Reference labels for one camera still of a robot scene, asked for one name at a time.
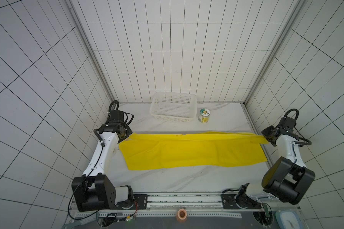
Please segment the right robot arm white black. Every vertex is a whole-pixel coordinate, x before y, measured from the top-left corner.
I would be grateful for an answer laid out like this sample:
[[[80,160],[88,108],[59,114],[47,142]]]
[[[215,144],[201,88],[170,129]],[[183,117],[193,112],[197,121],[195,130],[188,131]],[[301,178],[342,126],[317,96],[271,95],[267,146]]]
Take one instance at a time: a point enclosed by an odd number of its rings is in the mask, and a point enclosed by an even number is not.
[[[300,202],[315,179],[315,172],[306,167],[300,154],[300,148],[310,146],[312,142],[294,133],[298,117],[299,110],[290,109],[278,125],[261,131],[279,153],[279,159],[261,182],[265,197],[275,197],[292,205]]]

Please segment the yellow trousers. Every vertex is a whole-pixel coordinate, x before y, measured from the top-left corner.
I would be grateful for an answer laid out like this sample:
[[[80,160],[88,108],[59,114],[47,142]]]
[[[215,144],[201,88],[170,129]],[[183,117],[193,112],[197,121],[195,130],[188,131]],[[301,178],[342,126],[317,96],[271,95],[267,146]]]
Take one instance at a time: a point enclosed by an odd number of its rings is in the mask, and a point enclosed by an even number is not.
[[[129,170],[241,167],[266,162],[268,141],[253,133],[132,134],[119,144]]]

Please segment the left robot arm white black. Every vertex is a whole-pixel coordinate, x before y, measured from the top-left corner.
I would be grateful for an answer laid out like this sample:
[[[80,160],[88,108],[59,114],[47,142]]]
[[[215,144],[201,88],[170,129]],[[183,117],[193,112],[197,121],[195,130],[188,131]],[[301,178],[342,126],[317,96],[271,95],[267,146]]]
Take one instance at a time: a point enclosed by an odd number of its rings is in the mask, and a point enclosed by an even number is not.
[[[93,130],[98,144],[82,176],[74,178],[71,185],[78,211],[128,209],[134,205],[131,186],[115,187],[107,177],[115,149],[132,134],[129,124],[133,119],[134,115],[128,118],[128,113],[119,110],[119,101],[114,100],[106,122]]]

